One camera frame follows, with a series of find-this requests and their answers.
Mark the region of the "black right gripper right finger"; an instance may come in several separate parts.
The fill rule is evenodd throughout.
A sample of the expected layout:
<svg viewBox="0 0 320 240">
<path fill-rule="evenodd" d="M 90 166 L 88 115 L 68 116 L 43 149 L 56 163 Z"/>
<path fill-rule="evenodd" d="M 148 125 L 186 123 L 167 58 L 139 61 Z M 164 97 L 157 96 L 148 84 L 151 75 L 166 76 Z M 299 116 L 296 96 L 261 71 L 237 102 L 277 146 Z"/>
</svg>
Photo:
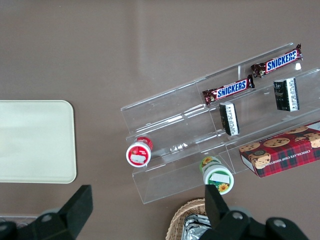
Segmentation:
<svg viewBox="0 0 320 240">
<path fill-rule="evenodd" d="M 205 186 L 205 211 L 211 229 L 201 240 L 265 240 L 265 226 L 240 210 L 230 210 L 214 185 Z"/>
</svg>

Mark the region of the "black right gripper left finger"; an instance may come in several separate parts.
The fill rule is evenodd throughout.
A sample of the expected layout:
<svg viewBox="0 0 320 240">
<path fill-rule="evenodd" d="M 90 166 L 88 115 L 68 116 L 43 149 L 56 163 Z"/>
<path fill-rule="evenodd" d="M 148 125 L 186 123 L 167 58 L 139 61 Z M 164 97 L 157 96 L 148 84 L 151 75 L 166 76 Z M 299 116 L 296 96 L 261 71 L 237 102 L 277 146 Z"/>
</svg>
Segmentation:
<svg viewBox="0 0 320 240">
<path fill-rule="evenodd" d="M 91 185 L 82 185 L 58 212 L 39 216 L 17 230 L 18 240 L 75 240 L 93 211 Z"/>
</svg>

